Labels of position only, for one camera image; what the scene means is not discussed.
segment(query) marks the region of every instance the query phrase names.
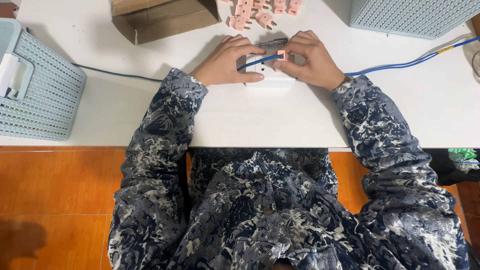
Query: electrical outlet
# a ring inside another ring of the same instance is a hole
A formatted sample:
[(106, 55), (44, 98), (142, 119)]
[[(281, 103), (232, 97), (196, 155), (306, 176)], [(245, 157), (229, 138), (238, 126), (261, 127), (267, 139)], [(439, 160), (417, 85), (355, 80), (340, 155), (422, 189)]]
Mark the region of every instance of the electrical outlet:
[[(247, 55), (246, 62), (250, 63), (264, 58), (264, 55)], [(275, 60), (265, 61), (246, 68), (245, 72), (257, 72), (265, 76), (265, 79), (256, 83), (245, 83), (246, 87), (266, 87), (266, 88), (290, 88), (295, 82), (292, 77), (283, 72), (276, 72), (273, 68)]]

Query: yellow tape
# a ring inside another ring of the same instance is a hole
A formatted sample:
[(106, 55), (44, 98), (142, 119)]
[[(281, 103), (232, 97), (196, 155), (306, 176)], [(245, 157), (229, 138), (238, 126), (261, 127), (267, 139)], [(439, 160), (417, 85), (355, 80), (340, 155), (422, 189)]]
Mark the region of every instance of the yellow tape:
[(437, 54), (442, 53), (442, 52), (446, 52), (446, 51), (448, 51), (448, 50), (450, 50), (450, 49), (453, 49), (453, 48), (455, 48), (455, 46), (450, 46), (450, 47), (448, 47), (448, 48), (441, 49), (441, 50), (437, 51)]

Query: hand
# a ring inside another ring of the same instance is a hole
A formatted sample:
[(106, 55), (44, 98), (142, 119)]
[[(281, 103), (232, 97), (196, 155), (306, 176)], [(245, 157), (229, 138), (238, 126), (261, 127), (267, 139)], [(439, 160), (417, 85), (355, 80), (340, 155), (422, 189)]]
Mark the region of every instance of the hand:
[(273, 66), (301, 81), (324, 87), (329, 91), (350, 81), (335, 65), (324, 44), (311, 30), (299, 31), (283, 47), (283, 50), (287, 55), (291, 52), (301, 55), (306, 59), (305, 63), (298, 66), (288, 61), (275, 61)]
[(262, 81), (263, 74), (237, 71), (237, 59), (251, 53), (265, 54), (266, 51), (255, 47), (248, 38), (241, 35), (226, 36), (215, 50), (190, 73), (190, 76), (201, 81), (205, 86)]

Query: patterned denim jacket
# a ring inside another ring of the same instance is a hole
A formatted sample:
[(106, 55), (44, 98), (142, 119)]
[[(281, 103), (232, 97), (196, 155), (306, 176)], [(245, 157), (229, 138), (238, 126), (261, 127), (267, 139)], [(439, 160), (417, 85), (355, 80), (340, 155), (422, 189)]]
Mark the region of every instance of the patterned denim jacket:
[(280, 258), (305, 270), (468, 269), (455, 199), (365, 76), (333, 91), (351, 149), (371, 170), (359, 214), (336, 199), (326, 149), (197, 148), (185, 222), (177, 161), (206, 93), (171, 70), (133, 134), (108, 236), (114, 269), (269, 270)]

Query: jacket sleeve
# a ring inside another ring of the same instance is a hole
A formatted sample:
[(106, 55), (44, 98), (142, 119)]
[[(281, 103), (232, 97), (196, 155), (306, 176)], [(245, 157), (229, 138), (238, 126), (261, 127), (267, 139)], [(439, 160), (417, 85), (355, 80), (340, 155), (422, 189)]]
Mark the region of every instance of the jacket sleeve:
[(192, 140), (207, 89), (172, 69), (133, 134), (108, 235), (113, 269), (166, 269), (186, 230), (177, 161)]
[(357, 215), (407, 269), (468, 269), (455, 198), (395, 103), (361, 76), (333, 91), (369, 198)]

